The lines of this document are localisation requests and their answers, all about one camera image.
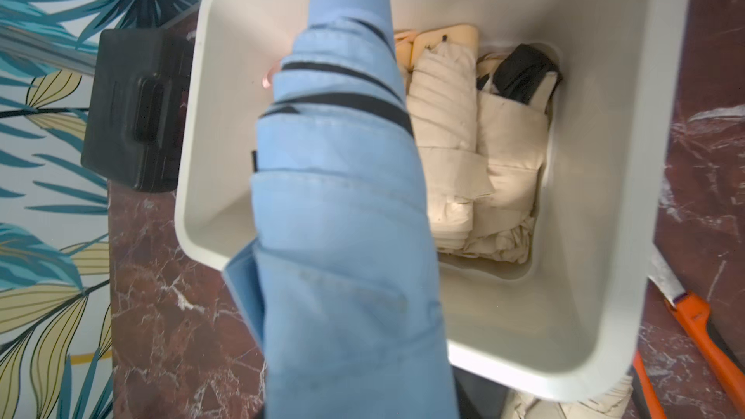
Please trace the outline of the pink umbrella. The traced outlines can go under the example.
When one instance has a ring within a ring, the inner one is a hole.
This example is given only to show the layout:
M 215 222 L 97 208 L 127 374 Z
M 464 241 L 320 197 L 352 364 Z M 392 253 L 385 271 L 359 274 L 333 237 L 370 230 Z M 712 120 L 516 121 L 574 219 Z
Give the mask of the pink umbrella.
M 265 89 L 270 89 L 274 84 L 274 77 L 281 71 L 281 63 L 276 62 L 264 75 L 262 79 L 262 87 Z

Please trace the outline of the blue umbrella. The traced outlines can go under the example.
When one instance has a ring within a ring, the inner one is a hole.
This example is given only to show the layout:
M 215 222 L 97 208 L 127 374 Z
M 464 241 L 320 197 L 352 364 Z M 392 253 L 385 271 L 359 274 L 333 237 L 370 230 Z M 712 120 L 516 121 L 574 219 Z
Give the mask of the blue umbrella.
M 390 0 L 310 0 L 256 124 L 255 238 L 224 270 L 267 418 L 455 418 Z

